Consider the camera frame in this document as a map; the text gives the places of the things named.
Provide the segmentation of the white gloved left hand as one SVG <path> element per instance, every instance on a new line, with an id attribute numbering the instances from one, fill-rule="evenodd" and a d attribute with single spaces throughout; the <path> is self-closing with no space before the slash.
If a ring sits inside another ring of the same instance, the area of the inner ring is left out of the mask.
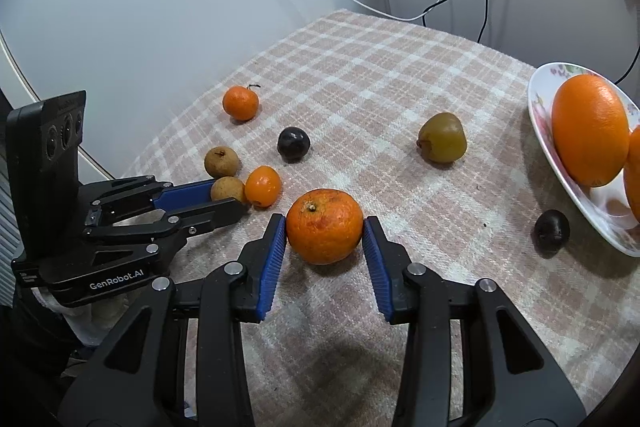
<path id="1" fill-rule="evenodd" d="M 44 288 L 32 288 L 32 295 L 41 306 L 61 315 L 78 340 L 88 347 L 99 346 L 129 307 L 127 295 L 118 295 L 75 308 L 62 306 L 50 291 Z"/>

